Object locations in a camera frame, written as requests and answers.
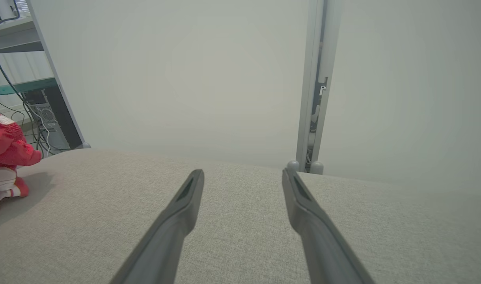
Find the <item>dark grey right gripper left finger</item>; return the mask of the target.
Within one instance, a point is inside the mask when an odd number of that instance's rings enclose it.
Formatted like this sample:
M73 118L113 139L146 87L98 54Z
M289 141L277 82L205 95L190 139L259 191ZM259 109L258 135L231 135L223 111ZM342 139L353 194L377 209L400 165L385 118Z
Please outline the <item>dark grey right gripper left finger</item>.
M184 240L198 218L204 179L203 170L189 174L110 284L174 284Z

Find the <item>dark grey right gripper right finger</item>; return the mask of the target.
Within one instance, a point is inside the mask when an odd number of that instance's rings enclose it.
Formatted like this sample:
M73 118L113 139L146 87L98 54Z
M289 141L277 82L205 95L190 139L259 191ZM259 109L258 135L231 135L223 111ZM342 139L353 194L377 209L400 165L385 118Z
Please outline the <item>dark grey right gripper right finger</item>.
M300 235L311 284L375 284L294 169L282 171L289 222Z

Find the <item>red jersey with white sleeves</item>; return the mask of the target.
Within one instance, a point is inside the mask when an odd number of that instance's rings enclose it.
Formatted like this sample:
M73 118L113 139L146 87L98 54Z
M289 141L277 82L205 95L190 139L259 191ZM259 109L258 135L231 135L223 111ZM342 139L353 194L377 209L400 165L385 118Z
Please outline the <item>red jersey with white sleeves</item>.
M18 166L39 163L41 152L34 149L17 122L0 114L0 201L28 196L28 186L18 176Z

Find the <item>grey fabric sofa seat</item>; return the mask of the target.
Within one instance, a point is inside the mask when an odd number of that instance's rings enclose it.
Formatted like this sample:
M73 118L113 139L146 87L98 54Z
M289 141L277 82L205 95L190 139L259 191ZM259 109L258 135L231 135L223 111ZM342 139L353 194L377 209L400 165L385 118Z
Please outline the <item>grey fabric sofa seat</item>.
M0 284L107 284L194 169L205 186L176 284L310 284L282 170L100 149L19 175L0 203ZM481 193L302 173L376 284L481 284Z

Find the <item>black computer tower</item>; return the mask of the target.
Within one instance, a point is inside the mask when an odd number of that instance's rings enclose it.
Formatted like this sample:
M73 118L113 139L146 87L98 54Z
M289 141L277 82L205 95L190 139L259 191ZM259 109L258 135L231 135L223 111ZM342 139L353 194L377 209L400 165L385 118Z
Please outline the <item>black computer tower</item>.
M51 150L62 151L81 147L83 142L62 97L59 86L23 92L31 115Z

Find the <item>desk with green edge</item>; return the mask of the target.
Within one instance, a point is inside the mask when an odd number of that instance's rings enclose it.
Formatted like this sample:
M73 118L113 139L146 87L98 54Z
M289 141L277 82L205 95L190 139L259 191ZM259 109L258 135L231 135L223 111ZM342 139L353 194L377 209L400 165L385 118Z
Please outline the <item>desk with green edge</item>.
M58 86L47 61L33 18L0 25L0 87L3 95Z

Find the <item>grey double partition post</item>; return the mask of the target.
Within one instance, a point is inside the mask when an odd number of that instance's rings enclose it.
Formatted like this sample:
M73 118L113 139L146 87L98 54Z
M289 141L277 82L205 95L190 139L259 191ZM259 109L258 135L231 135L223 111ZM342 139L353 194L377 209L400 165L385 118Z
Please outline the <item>grey double partition post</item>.
M345 0L308 0L304 73L295 160L289 167L323 174L321 141Z

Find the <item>slim grey partition frame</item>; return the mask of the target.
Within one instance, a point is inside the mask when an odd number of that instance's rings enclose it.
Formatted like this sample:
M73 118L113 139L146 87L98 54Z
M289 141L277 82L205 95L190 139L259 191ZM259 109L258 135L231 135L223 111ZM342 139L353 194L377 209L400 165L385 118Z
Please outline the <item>slim grey partition frame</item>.
M67 108L67 111L69 112L69 116L71 117L71 120L73 122L73 125L74 125L74 128L76 130L76 132L78 133L78 136L79 136L79 139L81 140L81 145L78 146L78 147L75 147L74 149L91 149L91 145L89 143L86 142L86 140L84 139L83 135L82 135L82 132L79 128L79 125L78 125L78 122L77 120L75 119L75 116L74 116L74 113L73 113L73 110L71 110L71 105L69 104L69 101L68 101L68 98L66 96L66 92L62 86L62 83L61 83L61 80L59 78L59 74L55 68L55 65L53 63L53 59L51 57L51 54L50 54L50 51L47 47L47 43L46 43L46 40L42 34L42 31L41 31L41 27L40 27L40 23L39 23L39 20L37 19L37 12L35 11L35 8L33 7L33 0L26 0L27 1L27 4L28 4L28 7L31 11L31 15L32 15L32 21L34 23L34 26L35 26L35 29L37 31L37 34L40 38L40 42L41 42L41 45L44 49L44 52L46 54L46 57L47 57L47 61L49 63L49 66L53 72L53 75L56 79L56 82L57 82L57 86L59 87L59 90L62 94L62 100L64 101L64 104Z

